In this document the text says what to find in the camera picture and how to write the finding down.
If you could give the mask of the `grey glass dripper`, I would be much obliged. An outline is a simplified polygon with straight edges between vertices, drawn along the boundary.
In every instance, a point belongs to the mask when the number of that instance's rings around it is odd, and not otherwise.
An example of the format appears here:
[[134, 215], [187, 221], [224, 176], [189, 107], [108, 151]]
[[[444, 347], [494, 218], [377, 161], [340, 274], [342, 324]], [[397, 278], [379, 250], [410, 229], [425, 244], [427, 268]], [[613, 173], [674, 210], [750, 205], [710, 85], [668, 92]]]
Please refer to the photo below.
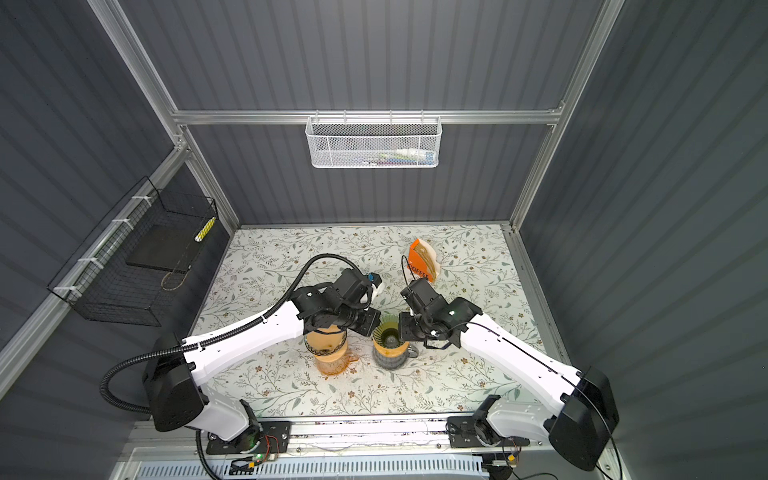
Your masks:
[[348, 350], [348, 333], [337, 326], [311, 331], [304, 336], [306, 349], [322, 362], [339, 360]]

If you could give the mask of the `green glass dripper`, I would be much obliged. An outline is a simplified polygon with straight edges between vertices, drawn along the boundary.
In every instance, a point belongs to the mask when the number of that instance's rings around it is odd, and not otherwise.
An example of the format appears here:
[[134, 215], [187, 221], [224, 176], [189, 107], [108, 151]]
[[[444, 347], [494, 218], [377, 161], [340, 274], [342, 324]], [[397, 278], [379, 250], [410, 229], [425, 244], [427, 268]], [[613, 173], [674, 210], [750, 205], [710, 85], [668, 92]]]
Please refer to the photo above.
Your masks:
[[395, 316], [385, 317], [372, 334], [374, 348], [385, 356], [396, 356], [406, 351], [409, 342], [402, 340], [399, 320]]

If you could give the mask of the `orange glass carafe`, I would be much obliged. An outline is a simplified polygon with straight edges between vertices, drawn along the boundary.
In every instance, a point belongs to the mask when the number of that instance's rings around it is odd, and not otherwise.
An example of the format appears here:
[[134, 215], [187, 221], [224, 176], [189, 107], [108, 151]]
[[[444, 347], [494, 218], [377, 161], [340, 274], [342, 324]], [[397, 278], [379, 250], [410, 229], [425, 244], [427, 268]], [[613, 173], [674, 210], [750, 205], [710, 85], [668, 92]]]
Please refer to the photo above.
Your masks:
[[315, 357], [315, 366], [324, 376], [336, 376], [344, 372], [351, 363], [357, 362], [359, 356], [348, 348], [338, 352]]

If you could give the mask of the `grey glass carafe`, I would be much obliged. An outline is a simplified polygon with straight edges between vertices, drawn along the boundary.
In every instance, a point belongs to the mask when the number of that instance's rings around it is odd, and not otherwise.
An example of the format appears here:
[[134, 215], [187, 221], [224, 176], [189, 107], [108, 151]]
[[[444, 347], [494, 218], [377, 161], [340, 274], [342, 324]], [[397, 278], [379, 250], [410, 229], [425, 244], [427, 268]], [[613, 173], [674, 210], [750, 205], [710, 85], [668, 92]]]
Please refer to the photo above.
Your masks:
[[415, 359], [419, 356], [417, 349], [407, 349], [402, 354], [394, 357], [388, 357], [374, 349], [372, 351], [372, 358], [377, 366], [386, 370], [396, 370], [401, 368], [408, 360]]

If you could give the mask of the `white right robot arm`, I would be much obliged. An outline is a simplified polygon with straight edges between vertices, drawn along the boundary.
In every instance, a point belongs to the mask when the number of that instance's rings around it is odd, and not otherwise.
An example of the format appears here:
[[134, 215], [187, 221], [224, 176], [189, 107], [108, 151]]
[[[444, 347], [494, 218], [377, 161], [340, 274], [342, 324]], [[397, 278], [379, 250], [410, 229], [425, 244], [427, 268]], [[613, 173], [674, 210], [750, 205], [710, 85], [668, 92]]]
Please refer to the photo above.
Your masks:
[[409, 307], [398, 317], [402, 340], [420, 340], [432, 349], [462, 348], [518, 381], [537, 400], [536, 406], [515, 407], [498, 394], [488, 395], [472, 415], [479, 442], [547, 442], [571, 465], [584, 471], [597, 467], [620, 420], [605, 374], [581, 371], [538, 351], [469, 300], [447, 301], [424, 278], [401, 295]]

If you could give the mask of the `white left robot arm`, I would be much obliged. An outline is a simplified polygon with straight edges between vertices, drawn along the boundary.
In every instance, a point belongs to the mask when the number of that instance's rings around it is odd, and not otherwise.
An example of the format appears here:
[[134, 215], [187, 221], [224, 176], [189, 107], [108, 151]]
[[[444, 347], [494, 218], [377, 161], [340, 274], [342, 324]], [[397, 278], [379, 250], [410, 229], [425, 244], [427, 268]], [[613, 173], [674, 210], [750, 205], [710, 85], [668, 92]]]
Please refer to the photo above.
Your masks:
[[225, 442], [259, 431], [245, 401], [235, 402], [208, 382], [256, 353], [283, 341], [332, 326], [369, 336], [381, 312], [371, 303], [382, 284], [377, 273], [346, 268], [336, 281], [297, 287], [276, 310], [267, 310], [228, 327], [178, 340], [170, 335], [155, 348], [190, 347], [148, 362], [142, 378], [155, 429], [183, 427], [213, 434]]

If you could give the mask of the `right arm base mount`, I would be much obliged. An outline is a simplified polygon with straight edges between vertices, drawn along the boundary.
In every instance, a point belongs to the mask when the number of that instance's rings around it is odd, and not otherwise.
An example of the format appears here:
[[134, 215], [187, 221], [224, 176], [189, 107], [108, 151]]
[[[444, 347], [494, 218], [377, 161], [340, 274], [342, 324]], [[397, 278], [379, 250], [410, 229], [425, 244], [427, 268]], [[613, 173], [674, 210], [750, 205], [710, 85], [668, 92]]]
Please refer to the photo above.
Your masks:
[[502, 439], [492, 433], [489, 428], [477, 427], [471, 416], [449, 416], [446, 420], [446, 431], [449, 443], [455, 449], [481, 447], [527, 447], [531, 444], [528, 438], [509, 437]]

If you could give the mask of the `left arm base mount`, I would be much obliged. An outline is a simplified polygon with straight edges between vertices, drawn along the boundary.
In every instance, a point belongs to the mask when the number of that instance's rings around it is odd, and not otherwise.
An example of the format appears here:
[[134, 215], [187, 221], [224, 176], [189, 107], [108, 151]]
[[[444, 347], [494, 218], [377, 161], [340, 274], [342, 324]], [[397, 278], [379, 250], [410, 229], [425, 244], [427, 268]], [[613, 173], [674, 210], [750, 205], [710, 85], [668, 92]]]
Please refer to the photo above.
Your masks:
[[207, 435], [205, 453], [208, 455], [282, 454], [286, 453], [293, 424], [285, 420], [259, 420], [233, 440], [224, 441]]

